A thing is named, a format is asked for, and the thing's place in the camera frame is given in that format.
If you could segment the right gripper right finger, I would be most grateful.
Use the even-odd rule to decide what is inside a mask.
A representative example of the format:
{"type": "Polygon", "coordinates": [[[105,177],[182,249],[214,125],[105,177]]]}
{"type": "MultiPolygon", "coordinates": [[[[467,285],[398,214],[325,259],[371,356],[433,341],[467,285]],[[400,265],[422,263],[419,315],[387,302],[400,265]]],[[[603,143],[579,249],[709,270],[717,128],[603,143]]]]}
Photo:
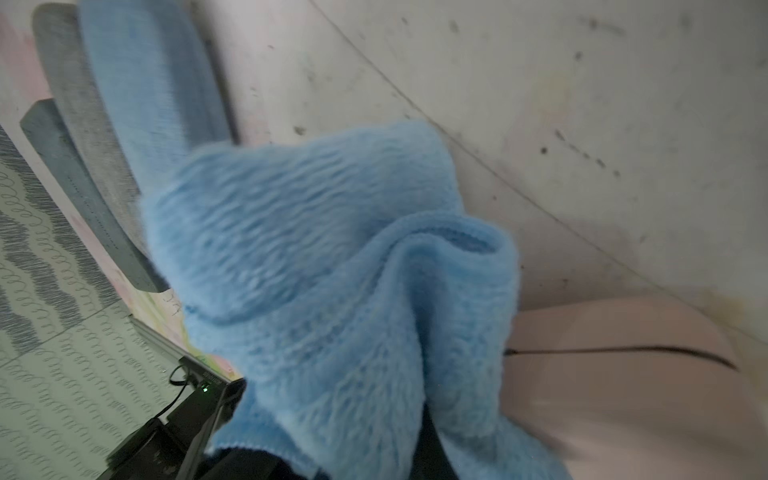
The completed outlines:
{"type": "Polygon", "coordinates": [[[422,425],[413,456],[410,480],[458,480],[441,444],[427,405],[423,408],[422,425]]]}

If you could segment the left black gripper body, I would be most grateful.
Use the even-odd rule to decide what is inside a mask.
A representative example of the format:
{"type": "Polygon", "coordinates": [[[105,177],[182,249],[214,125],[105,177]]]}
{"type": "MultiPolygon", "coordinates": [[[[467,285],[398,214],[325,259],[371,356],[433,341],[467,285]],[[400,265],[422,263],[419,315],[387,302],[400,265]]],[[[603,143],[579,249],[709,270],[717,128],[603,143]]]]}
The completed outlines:
{"type": "Polygon", "coordinates": [[[106,458],[101,479],[194,479],[214,430],[245,389],[184,356],[169,376],[177,396],[106,458]]]}

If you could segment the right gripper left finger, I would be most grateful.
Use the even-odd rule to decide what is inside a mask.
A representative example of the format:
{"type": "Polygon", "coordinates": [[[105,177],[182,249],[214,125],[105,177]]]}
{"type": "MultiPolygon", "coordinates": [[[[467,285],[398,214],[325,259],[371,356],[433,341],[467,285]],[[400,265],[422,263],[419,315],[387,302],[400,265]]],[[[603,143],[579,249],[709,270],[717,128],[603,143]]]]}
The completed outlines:
{"type": "Polygon", "coordinates": [[[197,478],[202,480],[305,480],[280,457],[265,451],[225,449],[203,460],[197,478]]]}

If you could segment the pink eyeglass case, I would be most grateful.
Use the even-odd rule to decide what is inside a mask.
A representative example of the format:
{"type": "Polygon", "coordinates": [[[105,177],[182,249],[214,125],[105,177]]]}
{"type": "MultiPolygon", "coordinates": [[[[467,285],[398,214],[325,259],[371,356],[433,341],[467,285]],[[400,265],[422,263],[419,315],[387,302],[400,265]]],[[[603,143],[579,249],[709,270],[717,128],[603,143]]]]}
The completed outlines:
{"type": "Polygon", "coordinates": [[[634,297],[517,314],[502,412],[575,479],[763,479],[767,428],[723,334],[634,297]]]}

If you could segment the blue microfiber cloth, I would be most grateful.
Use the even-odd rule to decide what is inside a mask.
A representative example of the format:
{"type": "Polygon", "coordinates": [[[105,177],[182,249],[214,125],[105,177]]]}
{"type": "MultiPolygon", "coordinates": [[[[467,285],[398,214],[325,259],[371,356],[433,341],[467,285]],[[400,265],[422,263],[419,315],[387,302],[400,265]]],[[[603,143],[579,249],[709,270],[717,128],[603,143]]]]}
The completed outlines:
{"type": "Polygon", "coordinates": [[[465,213],[429,124],[206,146],[141,211],[191,343],[247,383],[212,450],[265,450],[304,476],[405,479],[429,416],[462,479],[568,477],[501,414],[518,253],[465,213]]]}

